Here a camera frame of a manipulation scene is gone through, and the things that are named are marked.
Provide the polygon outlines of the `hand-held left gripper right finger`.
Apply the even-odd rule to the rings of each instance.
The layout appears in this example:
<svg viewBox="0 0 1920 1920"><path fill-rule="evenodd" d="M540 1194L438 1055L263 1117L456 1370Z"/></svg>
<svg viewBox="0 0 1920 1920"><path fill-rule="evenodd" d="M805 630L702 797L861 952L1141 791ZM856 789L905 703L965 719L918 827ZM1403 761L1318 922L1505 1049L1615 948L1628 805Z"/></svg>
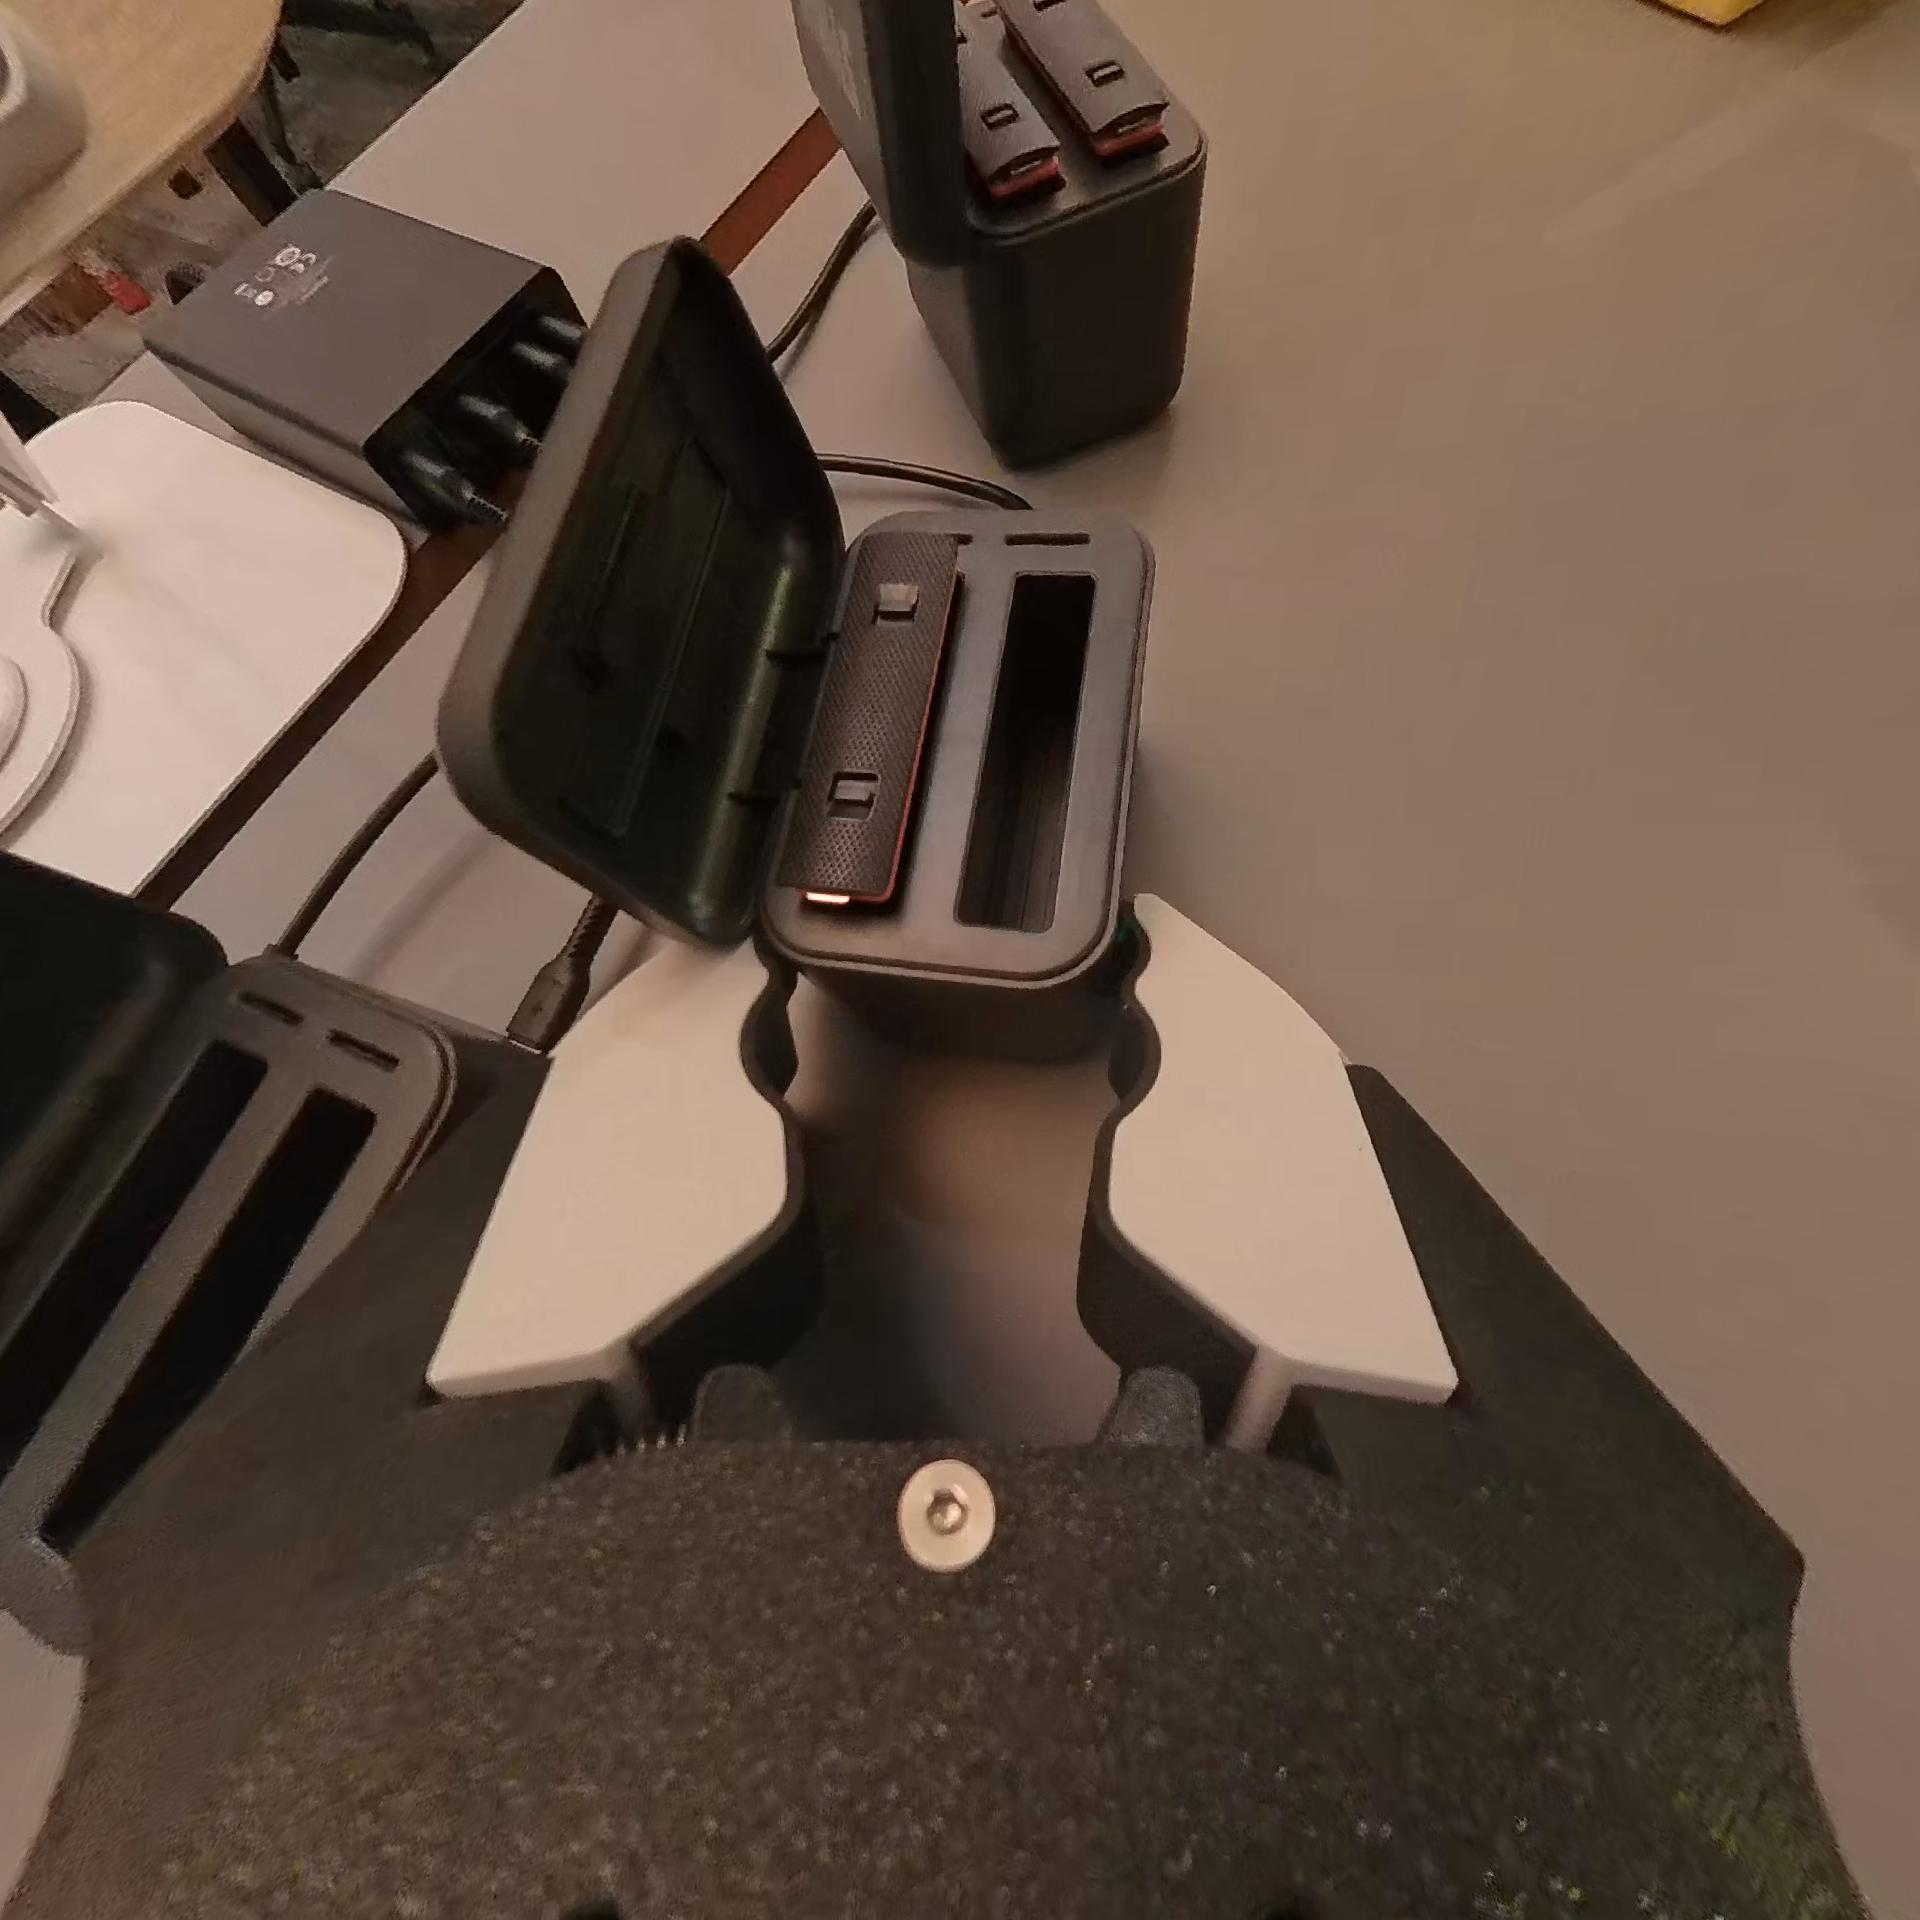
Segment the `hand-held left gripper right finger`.
<svg viewBox="0 0 1920 1920"><path fill-rule="evenodd" d="M1304 1391L1443 1409L1461 1375L1350 1064L1280 985L1138 893L1074 1309L1122 1387L1267 1449Z"/></svg>

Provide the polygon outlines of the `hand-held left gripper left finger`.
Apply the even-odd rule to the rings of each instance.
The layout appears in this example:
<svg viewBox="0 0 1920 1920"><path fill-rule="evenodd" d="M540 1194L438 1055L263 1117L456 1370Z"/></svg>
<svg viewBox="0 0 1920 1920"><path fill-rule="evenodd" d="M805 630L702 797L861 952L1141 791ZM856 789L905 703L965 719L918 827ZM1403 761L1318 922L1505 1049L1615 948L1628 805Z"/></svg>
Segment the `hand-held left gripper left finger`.
<svg viewBox="0 0 1920 1920"><path fill-rule="evenodd" d="M553 1049L426 1365L445 1403L589 1385L680 1428L819 1303L792 970L664 941Z"/></svg>

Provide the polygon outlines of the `black battery red edge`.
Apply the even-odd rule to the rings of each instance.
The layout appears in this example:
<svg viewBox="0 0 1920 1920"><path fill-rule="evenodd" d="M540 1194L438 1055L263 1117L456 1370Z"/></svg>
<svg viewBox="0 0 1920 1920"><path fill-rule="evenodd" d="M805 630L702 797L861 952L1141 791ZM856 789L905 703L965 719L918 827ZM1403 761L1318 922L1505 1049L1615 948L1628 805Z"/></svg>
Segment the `black battery red edge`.
<svg viewBox="0 0 1920 1920"><path fill-rule="evenodd" d="M1097 3L1000 3L1007 36L1100 163L1158 148L1170 95Z"/></svg>
<svg viewBox="0 0 1920 1920"><path fill-rule="evenodd" d="M961 536L910 524L850 557L774 884L809 905L890 905L961 591Z"/></svg>
<svg viewBox="0 0 1920 1920"><path fill-rule="evenodd" d="M1044 200L1065 184L1060 143L1002 60L1004 34L990 5L955 5L961 132L987 204L1007 211Z"/></svg>

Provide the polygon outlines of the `black battery charging case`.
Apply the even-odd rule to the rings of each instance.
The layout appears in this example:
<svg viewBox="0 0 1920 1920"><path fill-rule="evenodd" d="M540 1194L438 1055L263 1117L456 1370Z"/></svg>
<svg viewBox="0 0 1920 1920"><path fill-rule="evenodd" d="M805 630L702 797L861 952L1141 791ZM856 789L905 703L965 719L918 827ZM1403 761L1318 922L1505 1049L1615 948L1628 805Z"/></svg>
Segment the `black battery charging case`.
<svg viewBox="0 0 1920 1920"><path fill-rule="evenodd" d="M489 1096L544 1064L4 856L4 1609Z"/></svg>
<svg viewBox="0 0 1920 1920"><path fill-rule="evenodd" d="M780 889L861 539L961 536L889 905ZM745 942L901 1044L1067 1063L1127 970L1154 552L1127 519L949 502L848 539L748 311L687 239L617 272L438 712L472 818L683 946Z"/></svg>
<svg viewBox="0 0 1920 1920"><path fill-rule="evenodd" d="M935 348L983 438L1024 471L1134 433L1179 395L1208 148L1138 52L1169 95L1164 143L1092 156L1000 3L987 5L1065 170L1053 196L1007 209L987 203L963 146L955 5L794 3L790 14L816 104Z"/></svg>

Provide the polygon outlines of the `black multiport charger hub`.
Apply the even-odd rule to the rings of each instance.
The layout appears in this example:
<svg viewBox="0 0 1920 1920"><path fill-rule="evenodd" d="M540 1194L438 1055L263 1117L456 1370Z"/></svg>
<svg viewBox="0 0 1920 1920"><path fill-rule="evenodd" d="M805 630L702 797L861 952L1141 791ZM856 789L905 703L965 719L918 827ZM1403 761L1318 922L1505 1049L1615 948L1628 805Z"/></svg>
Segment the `black multiport charger hub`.
<svg viewBox="0 0 1920 1920"><path fill-rule="evenodd" d="M425 528L501 526L589 320L550 267L338 191L167 309L149 351L252 444Z"/></svg>

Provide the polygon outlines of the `instruction sheet on wooden stand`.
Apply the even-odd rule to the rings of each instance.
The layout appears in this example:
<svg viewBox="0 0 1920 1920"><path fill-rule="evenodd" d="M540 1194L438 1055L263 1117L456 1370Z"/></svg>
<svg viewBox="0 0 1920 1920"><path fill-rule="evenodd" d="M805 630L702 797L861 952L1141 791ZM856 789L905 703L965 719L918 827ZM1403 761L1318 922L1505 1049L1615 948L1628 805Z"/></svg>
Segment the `instruction sheet on wooden stand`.
<svg viewBox="0 0 1920 1920"><path fill-rule="evenodd" d="M13 3L79 69L86 148L3 223L7 320L109 214L203 155L239 118L276 40L276 3Z"/></svg>

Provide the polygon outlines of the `white board ledge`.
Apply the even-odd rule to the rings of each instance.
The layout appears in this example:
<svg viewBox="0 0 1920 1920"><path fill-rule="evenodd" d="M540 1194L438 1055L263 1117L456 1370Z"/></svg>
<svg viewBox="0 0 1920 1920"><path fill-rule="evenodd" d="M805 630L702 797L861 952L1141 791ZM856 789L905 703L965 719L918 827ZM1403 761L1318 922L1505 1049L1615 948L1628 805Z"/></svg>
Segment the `white board ledge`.
<svg viewBox="0 0 1920 1920"><path fill-rule="evenodd" d="M3 225L62 180L85 156L88 113L72 56L3 5Z"/></svg>

